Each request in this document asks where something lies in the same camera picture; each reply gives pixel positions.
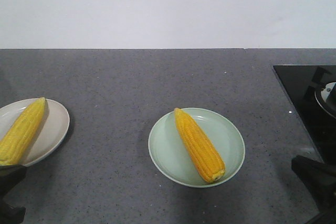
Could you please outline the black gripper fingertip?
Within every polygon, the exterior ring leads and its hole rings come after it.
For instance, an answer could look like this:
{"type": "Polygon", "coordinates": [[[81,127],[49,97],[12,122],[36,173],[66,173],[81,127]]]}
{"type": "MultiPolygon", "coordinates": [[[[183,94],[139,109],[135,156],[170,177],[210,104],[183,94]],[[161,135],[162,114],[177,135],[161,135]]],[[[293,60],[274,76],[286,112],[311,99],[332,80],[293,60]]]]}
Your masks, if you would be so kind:
{"type": "Polygon", "coordinates": [[[335,165],[297,155],[291,161],[291,169],[303,182],[318,208],[335,206],[335,165]]]}

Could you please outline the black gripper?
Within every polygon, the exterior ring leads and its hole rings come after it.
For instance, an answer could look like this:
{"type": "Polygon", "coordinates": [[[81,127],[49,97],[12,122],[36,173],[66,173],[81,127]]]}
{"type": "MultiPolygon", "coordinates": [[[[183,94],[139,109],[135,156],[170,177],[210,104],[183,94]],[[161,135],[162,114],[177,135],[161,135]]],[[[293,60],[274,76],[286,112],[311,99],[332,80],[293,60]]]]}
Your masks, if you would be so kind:
{"type": "Polygon", "coordinates": [[[20,224],[24,221],[26,208],[13,207],[6,203],[4,196],[26,177],[24,165],[1,166],[1,224],[20,224]]]}

